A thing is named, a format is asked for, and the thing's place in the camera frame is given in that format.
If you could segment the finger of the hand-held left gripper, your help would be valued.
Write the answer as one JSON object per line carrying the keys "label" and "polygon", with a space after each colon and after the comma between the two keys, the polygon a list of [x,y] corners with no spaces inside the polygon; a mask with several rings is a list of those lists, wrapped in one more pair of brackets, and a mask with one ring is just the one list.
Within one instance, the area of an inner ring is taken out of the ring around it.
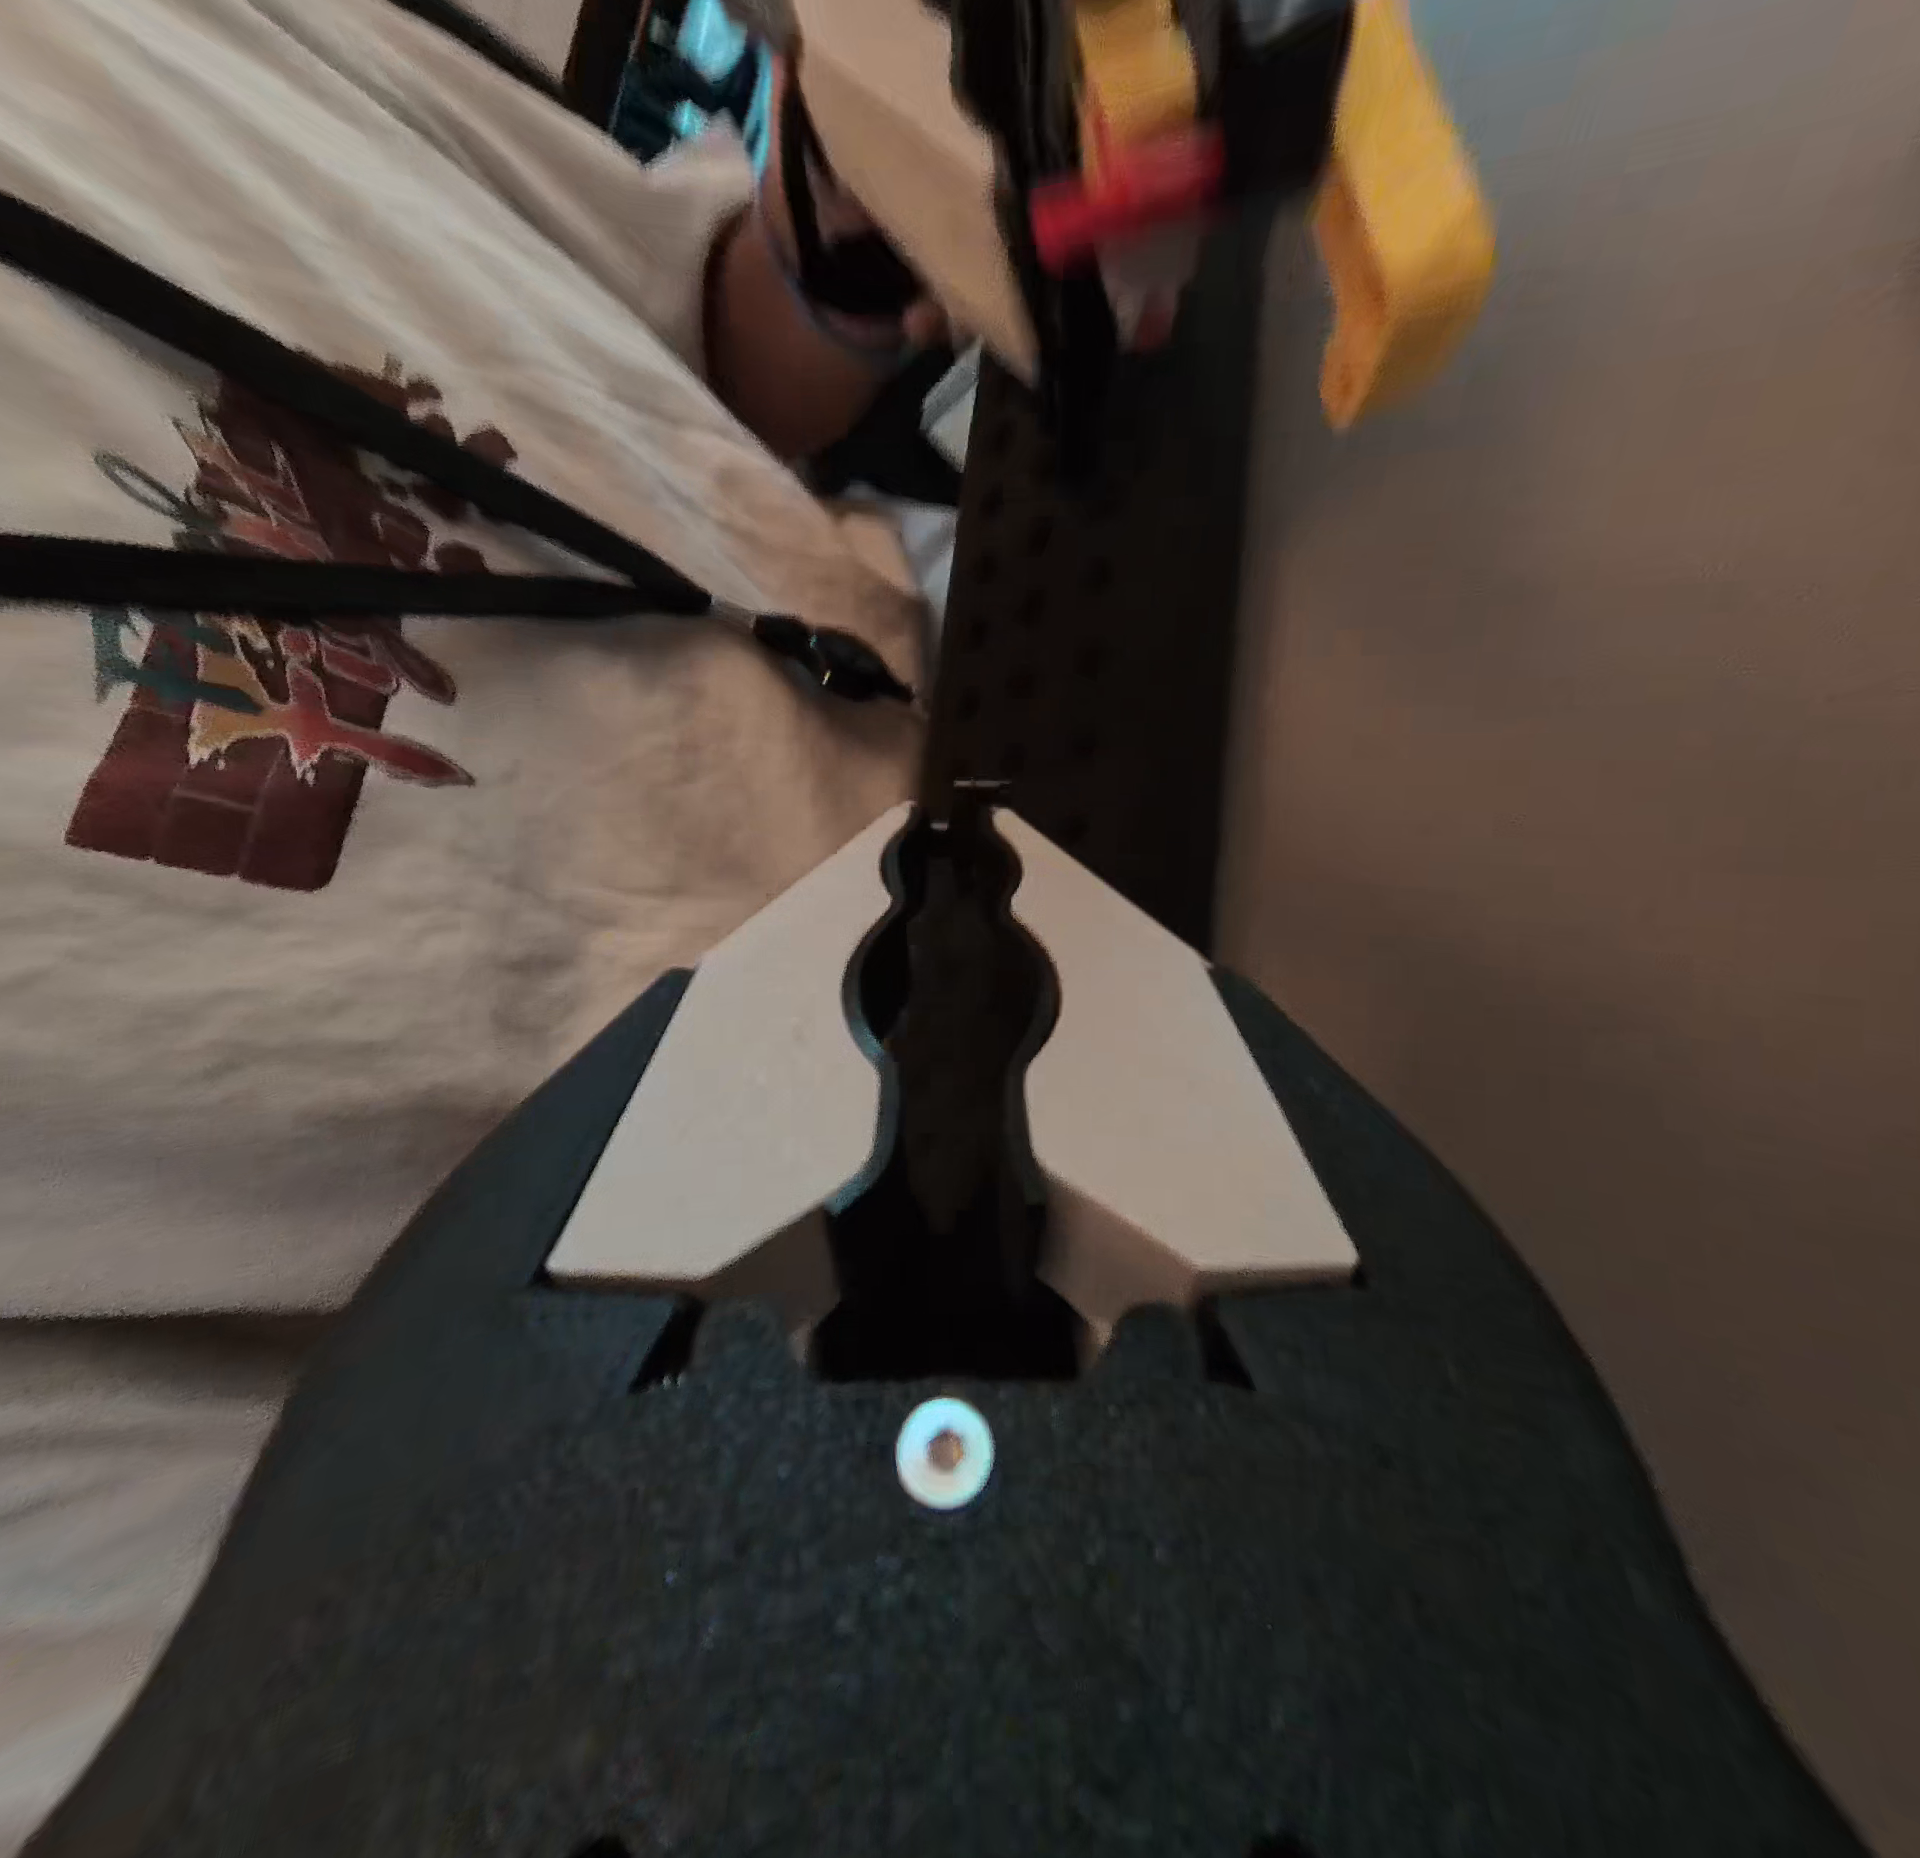
{"label": "finger of the hand-held left gripper", "polygon": [[1054,0],[723,0],[776,59],[761,181],[804,314],[856,356],[976,340],[1054,376],[1026,226],[1054,156]]}

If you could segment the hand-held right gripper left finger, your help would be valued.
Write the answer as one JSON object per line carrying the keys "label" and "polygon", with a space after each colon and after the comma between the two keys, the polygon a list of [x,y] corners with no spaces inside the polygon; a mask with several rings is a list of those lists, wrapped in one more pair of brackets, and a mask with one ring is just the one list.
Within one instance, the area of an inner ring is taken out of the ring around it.
{"label": "hand-held right gripper left finger", "polygon": [[586,1179],[550,1281],[833,1281],[828,1208],[866,1170],[881,1077],[847,1018],[893,897],[898,803],[702,958]]}

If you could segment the black toy brick frame assembly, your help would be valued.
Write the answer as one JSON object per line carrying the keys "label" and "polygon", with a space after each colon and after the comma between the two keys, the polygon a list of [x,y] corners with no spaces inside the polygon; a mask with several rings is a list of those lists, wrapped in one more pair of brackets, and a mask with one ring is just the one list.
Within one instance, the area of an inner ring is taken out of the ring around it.
{"label": "black toy brick frame assembly", "polygon": [[913,945],[984,948],[996,835],[960,777],[1209,948],[1249,493],[1262,262],[1332,291],[1318,402],[1357,426],[1436,376],[1494,282],[1494,214],[1405,0],[1054,0],[1054,156],[1026,202],[1054,376],[988,353],[908,832]]}

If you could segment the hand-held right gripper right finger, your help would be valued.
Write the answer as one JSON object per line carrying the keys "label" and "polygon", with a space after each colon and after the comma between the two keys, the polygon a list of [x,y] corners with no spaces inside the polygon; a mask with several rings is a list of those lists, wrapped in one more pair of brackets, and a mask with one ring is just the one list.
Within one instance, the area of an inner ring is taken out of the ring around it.
{"label": "hand-held right gripper right finger", "polygon": [[1147,1305],[1347,1282],[1359,1251],[1213,967],[1019,813],[1012,910],[1054,970],[1023,1075],[1043,1281],[1105,1342]]}

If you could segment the person's left hand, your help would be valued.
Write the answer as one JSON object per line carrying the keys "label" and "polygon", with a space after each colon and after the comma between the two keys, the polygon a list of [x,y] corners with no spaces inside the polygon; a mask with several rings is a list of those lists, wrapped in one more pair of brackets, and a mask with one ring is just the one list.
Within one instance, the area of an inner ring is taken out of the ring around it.
{"label": "person's left hand", "polygon": [[704,371],[769,454],[797,461],[842,442],[954,330],[930,298],[896,320],[835,318],[804,296],[790,260],[790,217],[773,190],[761,190],[709,251]]}

